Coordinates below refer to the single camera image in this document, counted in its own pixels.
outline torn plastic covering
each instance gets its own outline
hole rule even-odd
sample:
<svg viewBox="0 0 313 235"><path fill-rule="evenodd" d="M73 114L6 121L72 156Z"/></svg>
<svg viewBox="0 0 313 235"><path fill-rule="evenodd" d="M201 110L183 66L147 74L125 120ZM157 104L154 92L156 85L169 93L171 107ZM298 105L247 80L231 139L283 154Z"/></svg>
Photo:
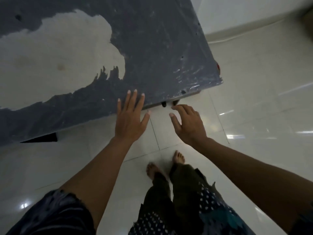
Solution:
<svg viewBox="0 0 313 235"><path fill-rule="evenodd" d="M0 0L0 38L36 31L42 19L74 9L101 15L111 25L111 43L125 58L124 78L117 67L109 76L102 70L73 93L20 110L0 109L0 145L114 114L127 90L144 92L148 106L222 83L190 0Z"/></svg>

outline person's left hand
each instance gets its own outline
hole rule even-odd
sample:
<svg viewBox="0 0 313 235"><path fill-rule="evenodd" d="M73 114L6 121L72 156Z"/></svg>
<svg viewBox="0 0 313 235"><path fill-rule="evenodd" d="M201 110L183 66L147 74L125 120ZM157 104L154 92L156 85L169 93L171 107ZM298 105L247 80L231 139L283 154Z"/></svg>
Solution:
<svg viewBox="0 0 313 235"><path fill-rule="evenodd" d="M140 138L146 130L150 118L150 111L145 114L140 122L140 112L145 101L144 93L141 95L137 106L135 107L137 90L131 97L131 91L127 92L125 105L122 109L121 101L117 101L117 119L115 125L115 138L126 140L133 143Z"/></svg>

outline person's right arm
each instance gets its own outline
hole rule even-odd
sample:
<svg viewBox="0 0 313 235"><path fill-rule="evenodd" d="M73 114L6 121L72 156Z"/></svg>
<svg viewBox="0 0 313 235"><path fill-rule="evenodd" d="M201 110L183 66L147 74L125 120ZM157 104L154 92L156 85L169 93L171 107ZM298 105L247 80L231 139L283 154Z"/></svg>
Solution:
<svg viewBox="0 0 313 235"><path fill-rule="evenodd" d="M170 117L183 142L213 162L249 199L288 233L299 215L312 210L313 182L292 172L268 165L206 136L197 111L177 105L182 124Z"/></svg>

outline hole in plastic sheet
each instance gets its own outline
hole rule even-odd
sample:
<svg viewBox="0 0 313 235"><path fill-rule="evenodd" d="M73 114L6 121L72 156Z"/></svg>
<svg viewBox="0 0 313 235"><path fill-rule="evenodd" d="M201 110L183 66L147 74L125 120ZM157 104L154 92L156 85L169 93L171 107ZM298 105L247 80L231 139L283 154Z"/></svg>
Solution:
<svg viewBox="0 0 313 235"><path fill-rule="evenodd" d="M15 15L15 19L17 19L18 21L22 21L22 16L17 14L17 15Z"/></svg>

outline person's left arm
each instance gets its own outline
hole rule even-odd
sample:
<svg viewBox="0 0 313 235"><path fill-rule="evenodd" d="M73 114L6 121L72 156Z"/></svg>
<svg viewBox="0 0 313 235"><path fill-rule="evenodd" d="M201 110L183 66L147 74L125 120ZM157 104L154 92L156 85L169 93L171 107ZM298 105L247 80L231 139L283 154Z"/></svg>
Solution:
<svg viewBox="0 0 313 235"><path fill-rule="evenodd" d="M146 130L150 118L150 113L146 113L140 121L145 96L142 94L135 107L136 97L136 90L132 97L128 91L123 109L118 100L115 136L87 166L60 187L65 192L75 194L85 204L91 213L95 229L110 198L120 166L133 142Z"/></svg>

